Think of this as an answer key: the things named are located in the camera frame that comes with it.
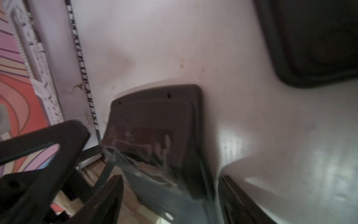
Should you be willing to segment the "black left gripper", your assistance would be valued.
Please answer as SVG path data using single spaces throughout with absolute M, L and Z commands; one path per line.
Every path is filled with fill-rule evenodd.
M 1 223 L 42 224 L 56 213 L 51 204 L 79 161 L 90 132 L 78 120 L 1 142 L 1 165 L 33 156 L 24 170 L 1 177 Z

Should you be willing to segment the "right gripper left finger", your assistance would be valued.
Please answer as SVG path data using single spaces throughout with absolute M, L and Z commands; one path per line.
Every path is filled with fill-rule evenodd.
M 121 209 L 124 182 L 113 176 L 67 224 L 116 224 Z

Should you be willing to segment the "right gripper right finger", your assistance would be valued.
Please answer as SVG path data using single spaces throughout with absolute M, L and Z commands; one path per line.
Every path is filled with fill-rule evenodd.
M 219 178 L 218 196 L 226 224 L 275 223 L 228 175 Z

